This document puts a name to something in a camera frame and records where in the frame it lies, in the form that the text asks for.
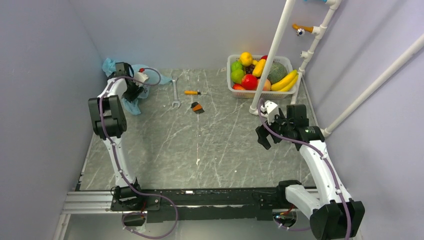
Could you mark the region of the light blue plastic bag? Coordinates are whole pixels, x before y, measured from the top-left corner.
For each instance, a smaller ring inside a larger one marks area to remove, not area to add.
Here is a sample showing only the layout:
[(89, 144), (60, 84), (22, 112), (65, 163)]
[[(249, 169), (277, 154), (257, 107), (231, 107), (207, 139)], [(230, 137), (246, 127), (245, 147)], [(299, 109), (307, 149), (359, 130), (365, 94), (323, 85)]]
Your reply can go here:
[[(113, 78), (113, 75), (115, 75), (116, 71), (116, 61), (112, 60), (110, 58), (107, 58), (103, 64), (102, 64), (102, 70), (108, 77), (108, 79)], [(159, 85), (164, 85), (169, 82), (171, 82), (171, 78), (169, 76), (165, 76), (162, 73), (159, 75), (156, 73), (158, 70), (152, 70), (147, 65), (144, 64), (131, 64), (129, 68), (129, 74), (131, 77), (134, 77), (135, 71), (139, 71), (140, 69), (144, 69), (142, 72), (145, 74), (148, 79), (146, 82), (148, 84), (156, 84), (159, 80)], [(130, 114), (137, 116), (141, 114), (141, 110), (139, 108), (139, 100), (146, 99), (150, 92), (150, 86), (139, 84), (138, 82), (134, 82), (132, 80), (126, 80), (128, 83), (128, 90), (130, 90), (130, 93), (136, 93), (138, 91), (138, 94), (136, 95), (134, 100), (128, 100), (126, 96), (122, 96), (121, 101), (124, 109), (128, 111)]]

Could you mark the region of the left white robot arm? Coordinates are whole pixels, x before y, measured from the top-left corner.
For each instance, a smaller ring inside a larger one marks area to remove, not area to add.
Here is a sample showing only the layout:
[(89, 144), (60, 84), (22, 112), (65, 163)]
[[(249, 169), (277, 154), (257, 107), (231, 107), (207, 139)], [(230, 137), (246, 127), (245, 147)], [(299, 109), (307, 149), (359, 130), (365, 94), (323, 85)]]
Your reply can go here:
[(141, 186), (130, 167), (124, 146), (127, 120), (121, 98), (130, 90), (130, 83), (134, 80), (130, 76), (114, 76), (107, 80), (100, 95), (88, 100), (93, 132), (103, 141), (113, 167), (115, 186), (112, 202), (130, 210), (137, 210), (144, 203)]

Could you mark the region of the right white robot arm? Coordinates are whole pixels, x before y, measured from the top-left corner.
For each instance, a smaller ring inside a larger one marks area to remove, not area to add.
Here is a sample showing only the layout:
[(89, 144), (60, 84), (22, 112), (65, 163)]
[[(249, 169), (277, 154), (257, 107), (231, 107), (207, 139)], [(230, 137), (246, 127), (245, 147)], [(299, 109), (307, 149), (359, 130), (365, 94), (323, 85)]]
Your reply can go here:
[(342, 184), (331, 158), (325, 137), (318, 126), (310, 125), (304, 104), (287, 105), (286, 114), (272, 101), (260, 103), (257, 112), (261, 125), (256, 128), (257, 142), (266, 150), (275, 144), (291, 142), (305, 160), (315, 182), (318, 196), (313, 196), (297, 180), (281, 181), (275, 194), (276, 203), (291, 204), (309, 220), (317, 240), (354, 238), (365, 215), (365, 206), (355, 201)]

